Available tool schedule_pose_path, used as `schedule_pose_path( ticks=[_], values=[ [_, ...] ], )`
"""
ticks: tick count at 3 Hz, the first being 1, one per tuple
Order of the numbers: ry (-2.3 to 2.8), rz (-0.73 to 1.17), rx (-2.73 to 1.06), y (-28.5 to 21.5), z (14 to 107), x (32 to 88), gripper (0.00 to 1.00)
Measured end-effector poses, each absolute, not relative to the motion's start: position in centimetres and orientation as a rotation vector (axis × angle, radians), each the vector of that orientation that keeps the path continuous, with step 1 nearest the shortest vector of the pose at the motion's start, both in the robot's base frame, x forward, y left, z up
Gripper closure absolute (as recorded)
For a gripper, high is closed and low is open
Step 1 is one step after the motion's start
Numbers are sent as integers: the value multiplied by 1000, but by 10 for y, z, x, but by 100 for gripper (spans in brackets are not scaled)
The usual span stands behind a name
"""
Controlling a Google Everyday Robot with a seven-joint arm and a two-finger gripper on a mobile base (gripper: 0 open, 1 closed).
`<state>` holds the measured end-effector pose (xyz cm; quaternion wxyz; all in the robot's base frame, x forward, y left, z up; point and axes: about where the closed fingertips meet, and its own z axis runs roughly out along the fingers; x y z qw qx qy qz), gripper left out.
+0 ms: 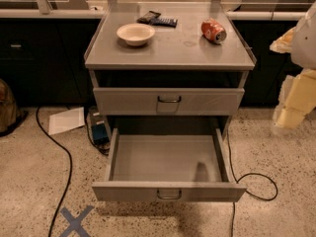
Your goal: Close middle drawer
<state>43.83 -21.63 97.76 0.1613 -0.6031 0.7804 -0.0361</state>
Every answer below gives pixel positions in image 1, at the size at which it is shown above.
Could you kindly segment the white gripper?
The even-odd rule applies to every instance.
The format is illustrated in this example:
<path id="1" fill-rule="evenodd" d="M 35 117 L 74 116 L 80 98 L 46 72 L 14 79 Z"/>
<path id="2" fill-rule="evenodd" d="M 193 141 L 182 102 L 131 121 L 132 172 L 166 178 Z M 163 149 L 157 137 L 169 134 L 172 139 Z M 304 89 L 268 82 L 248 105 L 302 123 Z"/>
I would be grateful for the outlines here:
<path id="1" fill-rule="evenodd" d="M 291 53 L 294 28 L 274 40 L 270 50 L 277 53 Z M 297 76 L 287 75 L 281 85 L 278 106 L 275 109 L 274 124 L 280 128 L 297 128 L 304 116 L 316 107 L 316 71 L 303 69 Z"/>

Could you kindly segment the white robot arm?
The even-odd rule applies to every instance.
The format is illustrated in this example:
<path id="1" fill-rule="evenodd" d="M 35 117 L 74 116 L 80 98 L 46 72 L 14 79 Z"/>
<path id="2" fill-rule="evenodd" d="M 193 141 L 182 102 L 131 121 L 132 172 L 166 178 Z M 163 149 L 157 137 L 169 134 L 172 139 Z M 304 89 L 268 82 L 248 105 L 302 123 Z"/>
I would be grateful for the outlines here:
<path id="1" fill-rule="evenodd" d="M 285 77 L 273 115 L 277 132 L 290 131 L 316 108 L 316 3 L 295 27 L 273 41 L 270 50 L 289 53 L 291 61 L 302 68 L 297 76 Z"/>

